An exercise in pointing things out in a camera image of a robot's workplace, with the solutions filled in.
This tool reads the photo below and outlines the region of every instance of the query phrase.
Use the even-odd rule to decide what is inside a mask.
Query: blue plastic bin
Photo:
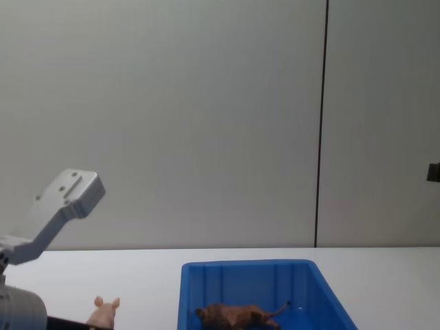
[[[182,267],[177,330],[200,330],[195,309],[214,303],[275,311],[282,330],[356,330],[315,263],[307,260],[215,261]]]

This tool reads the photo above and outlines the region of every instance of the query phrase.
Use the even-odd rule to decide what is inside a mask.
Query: toy pig
[[[90,315],[86,324],[94,327],[113,329],[115,327],[116,309],[119,307],[119,304],[119,298],[116,298],[112,303],[106,302],[104,304],[102,298],[97,296],[95,299],[97,310]]]

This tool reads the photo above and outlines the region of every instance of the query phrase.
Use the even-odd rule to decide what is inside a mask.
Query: toy animal
[[[104,300],[97,296],[95,299],[97,310],[90,315],[86,324],[93,327],[113,329],[115,327],[116,309],[119,307],[119,304],[119,298],[116,298],[112,303],[104,303]]]
[[[272,320],[290,306],[287,301],[278,311],[269,313],[256,305],[244,307],[213,304],[206,308],[197,308],[195,314],[200,318],[204,327],[216,330],[248,330],[251,327],[273,327],[281,330],[281,326]]]

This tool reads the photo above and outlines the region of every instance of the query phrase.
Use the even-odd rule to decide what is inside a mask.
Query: white tabletop
[[[182,265],[232,259],[315,261],[359,329],[440,329],[440,247],[45,252],[6,282],[50,316],[84,322],[96,295],[121,297],[116,329],[175,330]]]

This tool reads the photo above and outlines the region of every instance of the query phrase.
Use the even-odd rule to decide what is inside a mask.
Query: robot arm
[[[105,194],[95,172],[64,170],[37,196],[26,222],[0,236],[0,329],[88,329],[85,324],[47,317],[44,302],[32,292],[5,285],[8,264],[37,259],[61,228],[87,217]]]

